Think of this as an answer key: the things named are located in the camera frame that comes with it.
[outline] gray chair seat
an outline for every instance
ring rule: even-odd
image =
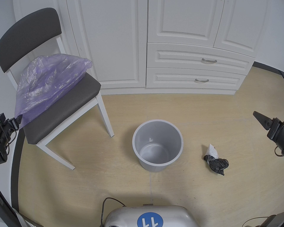
[[[37,144],[66,118],[97,96],[101,84],[88,73],[66,95],[24,127],[29,144]]]

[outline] purple plastic bag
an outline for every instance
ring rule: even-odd
[[[46,111],[85,75],[92,62],[67,54],[38,56],[22,71],[16,94],[15,117],[20,128]]]

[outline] white paper wrapper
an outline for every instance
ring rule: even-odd
[[[215,159],[219,158],[219,155],[217,153],[217,150],[215,149],[215,147],[212,144],[209,144],[207,152],[205,155],[211,155],[213,156]]]

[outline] chair backrest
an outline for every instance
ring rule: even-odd
[[[1,69],[6,72],[33,49],[61,33],[54,8],[40,9],[23,17],[0,39]]]

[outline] white chair frame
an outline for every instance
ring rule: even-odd
[[[56,37],[56,41],[60,50],[60,53],[65,54],[65,49],[61,40],[61,36]],[[14,79],[14,76],[10,69],[7,70],[7,75],[12,82],[14,88],[17,90],[17,82]],[[41,141],[37,143],[37,146],[42,149],[45,153],[49,154],[51,157],[62,163],[63,165],[67,166],[70,169],[75,169],[75,166],[73,166],[69,161],[62,158],[60,155],[56,154],[54,151],[50,150],[46,145],[54,139],[59,133],[61,133],[65,128],[67,128],[69,125],[71,125],[75,120],[77,120],[79,117],[81,117],[84,113],[86,113],[88,110],[93,108],[95,105],[98,104],[99,110],[101,112],[101,115],[103,117],[106,129],[111,137],[114,136],[114,132],[112,130],[107,111],[105,109],[105,105],[101,96],[101,92],[97,94],[96,97],[94,97],[92,100],[90,100],[87,104],[85,104],[83,107],[78,109],[74,114],[72,114],[70,117],[65,119],[60,125],[58,125],[51,133],[49,133],[45,138],[43,138]]]

